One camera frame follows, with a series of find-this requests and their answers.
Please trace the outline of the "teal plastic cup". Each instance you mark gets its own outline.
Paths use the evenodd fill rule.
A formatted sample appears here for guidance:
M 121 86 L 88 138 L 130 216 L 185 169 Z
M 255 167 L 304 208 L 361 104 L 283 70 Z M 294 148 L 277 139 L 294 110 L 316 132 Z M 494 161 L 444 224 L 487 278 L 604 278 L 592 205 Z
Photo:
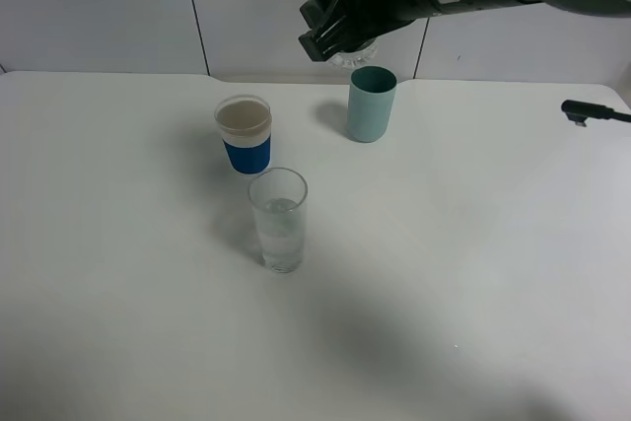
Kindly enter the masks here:
M 353 140 L 374 143 L 386 134 L 396 86 L 396 76 L 380 66 L 351 74 L 346 127 Z

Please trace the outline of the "blue and white paper cup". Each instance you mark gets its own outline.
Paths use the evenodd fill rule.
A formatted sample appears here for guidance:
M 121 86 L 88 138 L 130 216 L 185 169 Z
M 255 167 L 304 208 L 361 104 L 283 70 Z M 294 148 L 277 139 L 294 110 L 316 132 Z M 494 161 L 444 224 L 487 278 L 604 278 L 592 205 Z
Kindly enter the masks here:
M 268 103 L 257 96 L 232 96 L 217 105 L 214 116 L 233 169 L 242 175 L 262 173 L 271 161 Z

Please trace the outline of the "tall clear drinking glass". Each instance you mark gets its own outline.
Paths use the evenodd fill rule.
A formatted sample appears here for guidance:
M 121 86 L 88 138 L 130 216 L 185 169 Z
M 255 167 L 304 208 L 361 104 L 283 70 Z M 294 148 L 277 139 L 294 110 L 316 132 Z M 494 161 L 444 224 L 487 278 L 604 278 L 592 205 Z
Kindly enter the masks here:
M 264 265 L 287 274 L 305 254 L 309 187 L 302 175 L 288 168 L 269 168 L 247 188 Z

